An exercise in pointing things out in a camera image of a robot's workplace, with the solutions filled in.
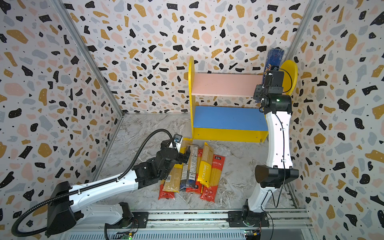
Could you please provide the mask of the clear printed spaghetti bag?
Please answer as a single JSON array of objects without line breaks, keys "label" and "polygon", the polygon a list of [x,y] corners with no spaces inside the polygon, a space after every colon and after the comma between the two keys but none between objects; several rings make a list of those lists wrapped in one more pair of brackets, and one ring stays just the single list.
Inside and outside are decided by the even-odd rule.
[{"label": "clear printed spaghetti bag", "polygon": [[183,165],[180,184],[181,191],[186,191],[187,188],[194,189],[196,184],[196,168],[198,161],[199,146],[190,145],[188,147],[191,153],[189,156],[188,163]]}]

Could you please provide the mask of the blue Barilla spaghetti bag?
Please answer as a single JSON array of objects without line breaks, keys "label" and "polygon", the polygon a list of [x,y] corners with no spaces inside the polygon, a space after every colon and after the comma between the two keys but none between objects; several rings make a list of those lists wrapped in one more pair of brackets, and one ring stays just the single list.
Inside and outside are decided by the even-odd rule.
[{"label": "blue Barilla spaghetti bag", "polygon": [[268,51],[265,67],[263,71],[263,80],[262,84],[265,82],[265,78],[267,76],[267,71],[273,70],[275,68],[278,68],[281,65],[283,56],[284,56],[284,50],[280,48],[273,48]]}]

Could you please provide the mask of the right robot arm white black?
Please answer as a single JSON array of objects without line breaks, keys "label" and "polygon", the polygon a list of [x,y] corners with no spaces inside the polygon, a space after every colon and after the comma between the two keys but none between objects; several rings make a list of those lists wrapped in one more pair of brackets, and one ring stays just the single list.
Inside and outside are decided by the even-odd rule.
[{"label": "right robot arm white black", "polygon": [[254,99],[259,101],[260,112],[265,115],[268,131],[268,158],[265,165],[257,165],[255,177],[257,184],[251,197],[246,200],[242,210],[243,223],[253,227],[261,225],[268,215],[265,204],[272,199],[275,207],[279,198],[275,191],[282,191],[284,184],[298,178],[298,170],[293,168],[289,146],[289,123],[292,117],[292,99],[283,88],[284,69],[267,71],[264,81],[257,85]]}]

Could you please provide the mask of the yellow Pastatime spaghetti bag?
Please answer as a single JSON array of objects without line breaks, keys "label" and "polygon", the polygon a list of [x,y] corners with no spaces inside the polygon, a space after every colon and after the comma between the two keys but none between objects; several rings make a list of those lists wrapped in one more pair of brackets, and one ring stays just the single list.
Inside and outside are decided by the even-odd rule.
[{"label": "yellow Pastatime spaghetti bag", "polygon": [[205,143],[203,147],[203,154],[201,157],[197,181],[207,188],[211,186],[210,178],[212,171],[213,156],[214,149],[210,145]]}]

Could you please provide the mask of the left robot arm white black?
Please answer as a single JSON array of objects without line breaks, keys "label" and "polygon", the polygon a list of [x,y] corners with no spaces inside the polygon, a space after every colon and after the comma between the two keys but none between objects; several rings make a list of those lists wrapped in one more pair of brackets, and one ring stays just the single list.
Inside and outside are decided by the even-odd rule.
[{"label": "left robot arm white black", "polygon": [[63,233],[74,227],[83,217],[81,209],[113,195],[138,190],[166,180],[176,164],[186,164],[191,154],[190,147],[175,146],[163,141],[161,150],[154,158],[133,166],[122,173],[85,185],[58,184],[48,205],[46,236]]}]

